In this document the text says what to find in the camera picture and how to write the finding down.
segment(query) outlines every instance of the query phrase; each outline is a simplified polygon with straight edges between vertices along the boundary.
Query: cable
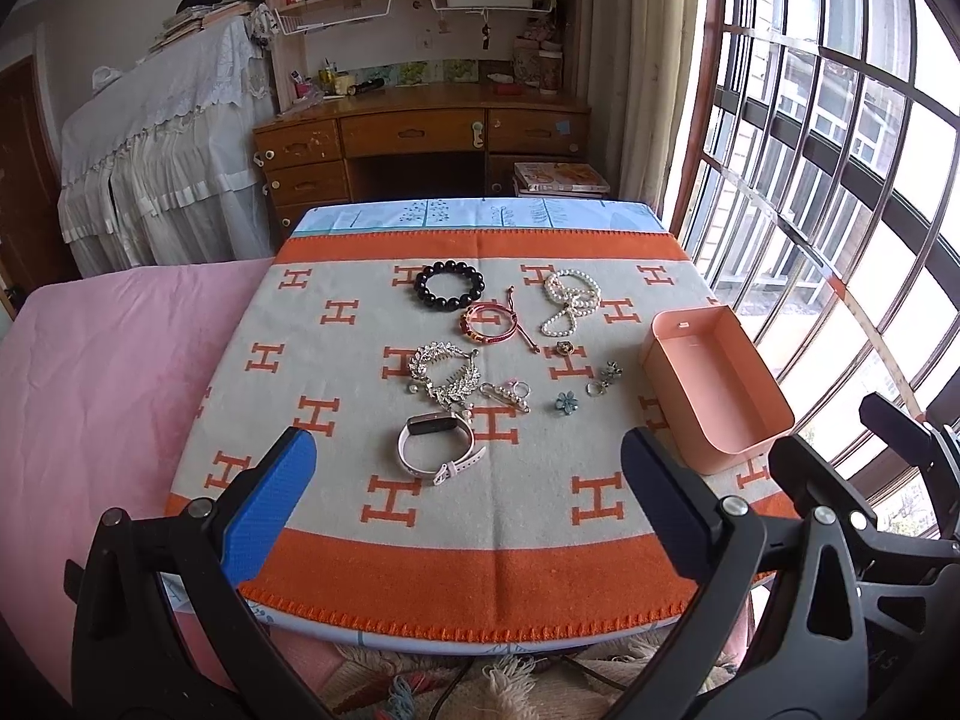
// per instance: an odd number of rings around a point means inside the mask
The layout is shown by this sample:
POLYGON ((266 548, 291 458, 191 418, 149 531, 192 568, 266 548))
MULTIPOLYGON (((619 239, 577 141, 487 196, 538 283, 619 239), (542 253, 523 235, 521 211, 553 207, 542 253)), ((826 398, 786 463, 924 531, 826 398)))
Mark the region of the cable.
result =
POLYGON ((594 680, 598 680, 599 682, 602 682, 604 685, 608 685, 610 688, 616 688, 617 690, 627 689, 627 685, 623 685, 623 683, 618 683, 617 680, 612 680, 610 677, 604 677, 603 674, 600 674, 599 672, 594 671, 589 666, 584 666, 584 664, 581 664, 579 661, 575 661, 573 658, 570 658, 570 656, 568 655, 561 655, 560 660, 563 661, 565 664, 569 664, 574 668, 580 669, 582 672, 584 672, 584 674, 589 674, 592 678, 594 678, 594 680))
POLYGON ((430 716, 427 720, 437 720, 437 715, 440 714, 440 708, 443 707, 443 702, 445 702, 450 694, 453 693, 454 688, 460 684, 466 675, 467 671, 470 670, 470 666, 473 666, 473 662, 476 661, 475 658, 467 658, 467 662, 464 664, 464 667, 457 672, 457 676, 453 678, 453 682, 446 686, 446 690, 443 692, 443 695, 437 699, 437 702, 433 704, 433 709, 430 709, 430 716))

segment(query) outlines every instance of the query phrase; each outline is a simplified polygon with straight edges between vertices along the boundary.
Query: desk drawer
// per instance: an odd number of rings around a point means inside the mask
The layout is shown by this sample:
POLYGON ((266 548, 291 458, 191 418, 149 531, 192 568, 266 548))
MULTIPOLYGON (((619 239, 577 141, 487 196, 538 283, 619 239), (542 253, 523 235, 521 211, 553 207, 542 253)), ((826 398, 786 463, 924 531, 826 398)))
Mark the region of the desk drawer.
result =
POLYGON ((285 205, 282 208, 277 208, 277 221, 280 222, 280 234, 283 236, 283 240, 287 240, 290 237, 290 233, 296 230, 296 225, 301 222, 301 219, 304 218, 306 212, 317 208, 318 206, 323 205, 323 203, 315 202, 304 202, 299 205, 285 205))
POLYGON ((483 111, 402 111, 340 119, 347 157, 483 151, 483 111), (474 124, 480 130, 474 141, 474 124))
POLYGON ((254 135, 267 173, 282 167, 340 159, 337 122, 311 122, 254 135))
POLYGON ((347 177, 340 160, 271 170, 267 174, 267 183, 277 207, 304 202, 315 205, 331 201, 349 202, 347 177))
POLYGON ((508 154, 586 155, 589 116, 493 108, 490 112, 490 151, 508 154))

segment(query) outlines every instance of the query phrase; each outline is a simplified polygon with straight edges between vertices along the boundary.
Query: pink bed sheet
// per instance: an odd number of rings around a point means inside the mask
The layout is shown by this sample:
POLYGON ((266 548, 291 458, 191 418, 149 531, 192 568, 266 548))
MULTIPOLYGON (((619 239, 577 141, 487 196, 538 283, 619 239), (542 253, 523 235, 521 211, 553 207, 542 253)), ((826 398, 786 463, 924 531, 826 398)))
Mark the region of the pink bed sheet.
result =
MULTIPOLYGON (((68 700, 75 607, 64 562, 86 562, 109 507, 162 517, 203 393, 269 265, 46 287, 0 343, 0 613, 68 700)), ((216 677, 195 619, 181 627, 216 677)), ((314 688, 339 664, 330 645, 286 632, 275 641, 314 688)))

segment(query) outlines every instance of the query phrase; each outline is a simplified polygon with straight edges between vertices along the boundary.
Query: pink bracelet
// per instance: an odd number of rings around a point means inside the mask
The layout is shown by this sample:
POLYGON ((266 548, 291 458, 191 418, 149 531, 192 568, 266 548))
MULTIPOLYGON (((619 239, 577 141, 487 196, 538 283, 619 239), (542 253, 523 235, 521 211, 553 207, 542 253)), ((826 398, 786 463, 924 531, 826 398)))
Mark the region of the pink bracelet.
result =
POLYGON ((520 320, 517 318, 517 310, 514 308, 514 288, 512 287, 507 290, 506 306, 501 306, 499 303, 494 303, 491 301, 472 303, 472 305, 467 308, 467 311, 464 311, 461 314, 460 329, 464 333, 464 336, 467 336, 467 338, 474 343, 500 343, 501 341, 506 341, 507 338, 512 338, 512 335, 519 331, 520 335, 523 336, 523 339, 526 341, 528 346, 530 346, 531 351, 539 354, 539 346, 537 346, 533 339, 526 334, 522 327, 520 327, 520 320), (483 333, 474 330, 470 326, 470 321, 473 319, 474 314, 485 310, 497 312, 498 314, 502 314, 504 317, 510 319, 510 327, 508 330, 498 336, 485 336, 483 333))

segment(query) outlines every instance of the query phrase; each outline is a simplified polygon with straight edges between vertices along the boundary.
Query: white watch strap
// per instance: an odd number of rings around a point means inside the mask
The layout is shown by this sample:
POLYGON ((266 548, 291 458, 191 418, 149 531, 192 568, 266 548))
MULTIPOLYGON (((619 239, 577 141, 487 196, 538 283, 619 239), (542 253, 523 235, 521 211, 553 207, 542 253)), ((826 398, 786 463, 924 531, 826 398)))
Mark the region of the white watch strap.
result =
POLYGON ((397 461, 400 463, 400 466, 403 470, 409 473, 411 476, 416 476, 419 479, 429 479, 433 485, 441 485, 448 479, 452 479, 461 471, 468 469, 469 466, 472 466, 478 460, 482 459, 484 455, 487 454, 487 447, 482 446, 479 449, 476 447, 476 437, 473 435, 473 428, 470 427, 469 422, 462 418, 461 415, 457 413, 450 412, 440 412, 440 413, 425 413, 424 415, 412 416, 409 418, 406 423, 403 425, 403 429, 400 431, 400 435, 397 437, 397 461), (443 427, 434 427, 433 429, 424 429, 430 424, 443 425, 443 427), (435 471, 428 471, 424 469, 417 469, 414 466, 411 466, 408 463, 406 457, 404 456, 404 449, 406 446, 407 439, 412 435, 425 435, 427 433, 438 433, 446 432, 448 430, 460 430, 467 436, 469 439, 469 446, 467 451, 464 451, 464 454, 459 456, 454 461, 449 463, 444 463, 440 466, 439 469, 435 471))

